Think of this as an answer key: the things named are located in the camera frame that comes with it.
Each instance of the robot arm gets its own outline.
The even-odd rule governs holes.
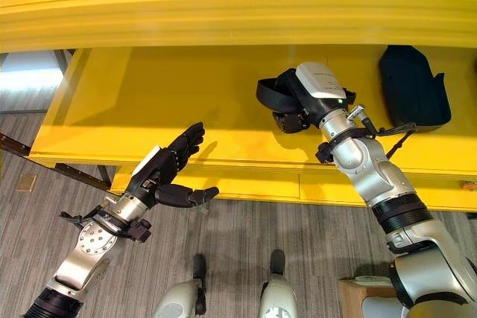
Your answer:
[[[429,307],[442,301],[460,312],[458,317],[475,317],[477,270],[444,225],[432,217],[402,171],[389,161],[415,126],[378,131],[362,105],[348,112],[354,97],[319,63],[302,63],[277,79],[259,81],[257,87],[257,98],[274,111],[283,132],[299,132],[313,124],[326,137],[317,158],[334,162],[350,178],[385,231],[388,247],[397,255],[390,268],[391,280],[401,303],[411,309],[410,317],[427,317],[412,314],[421,312],[424,303]],[[356,119],[364,127],[358,127]],[[405,138],[388,155],[375,140],[403,132],[407,132]]]
[[[155,147],[138,165],[126,192],[106,201],[84,217],[61,217],[80,228],[78,242],[26,313],[26,318],[74,318],[88,292],[124,248],[126,239],[145,242],[151,224],[143,214],[157,203],[192,207],[211,200],[218,189],[192,190],[171,184],[189,157],[197,153],[205,133],[202,123],[191,126],[167,148]]]

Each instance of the robot leg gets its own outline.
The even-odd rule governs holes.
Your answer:
[[[276,249],[271,254],[270,278],[263,285],[259,318],[298,318],[297,297],[283,277],[285,254]]]
[[[206,261],[197,254],[192,259],[193,279],[175,284],[162,296],[153,318],[194,318],[206,313]]]

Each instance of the black pouch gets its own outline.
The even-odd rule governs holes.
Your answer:
[[[444,73],[432,76],[426,57],[409,45],[389,45],[379,60],[382,91],[391,123],[414,122],[418,132],[450,121]]]

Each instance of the yellow shelf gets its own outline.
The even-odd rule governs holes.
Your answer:
[[[132,167],[115,175],[111,191],[121,194],[129,183]],[[420,198],[432,210],[477,210],[477,192],[465,191],[459,181],[412,177]],[[192,188],[220,188],[218,199],[258,200],[279,203],[364,206],[350,181],[337,173],[292,174],[261,172],[250,168],[224,170],[188,166],[174,183]]]
[[[0,52],[137,45],[477,47],[477,0],[0,0]]]
[[[477,179],[477,50],[419,48],[434,72],[446,73],[452,120],[413,135],[393,162],[432,208],[477,209],[477,193],[459,187]],[[306,60],[325,62],[377,127],[390,127],[377,62],[383,45],[263,45],[79,50],[57,90],[30,158],[118,165],[114,191],[156,144],[165,146],[203,121],[201,151],[184,185],[218,182],[225,197],[362,205],[347,178],[315,158],[324,140],[311,128],[281,133],[255,98],[256,81]],[[399,137],[380,139],[390,149]]]

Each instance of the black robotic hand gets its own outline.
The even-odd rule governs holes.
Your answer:
[[[192,207],[211,200],[218,194],[216,187],[193,191],[171,184],[177,173],[187,164],[189,157],[199,151],[205,130],[199,122],[189,127],[168,147],[159,149],[146,162],[139,165],[126,188],[128,194],[140,199],[148,208],[157,203],[180,208]]]

